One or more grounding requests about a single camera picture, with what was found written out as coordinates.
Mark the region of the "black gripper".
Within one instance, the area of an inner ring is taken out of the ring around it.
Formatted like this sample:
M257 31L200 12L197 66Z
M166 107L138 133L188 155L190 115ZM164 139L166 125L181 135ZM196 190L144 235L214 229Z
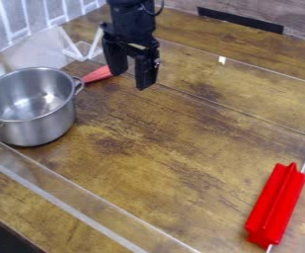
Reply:
M128 57L136 59L137 88L145 90L157 80L160 42L153 36L156 22L102 23L102 45L106 62L114 76L129 69Z

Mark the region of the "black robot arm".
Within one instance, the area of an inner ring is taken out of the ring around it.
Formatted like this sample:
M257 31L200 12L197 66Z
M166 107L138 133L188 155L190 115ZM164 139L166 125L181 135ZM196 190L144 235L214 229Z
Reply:
M129 70L129 58L136 60L137 88L145 90L157 80L160 42L153 37L156 16L154 0L108 0L112 23L100 25L104 30L102 47L110 72L114 76Z

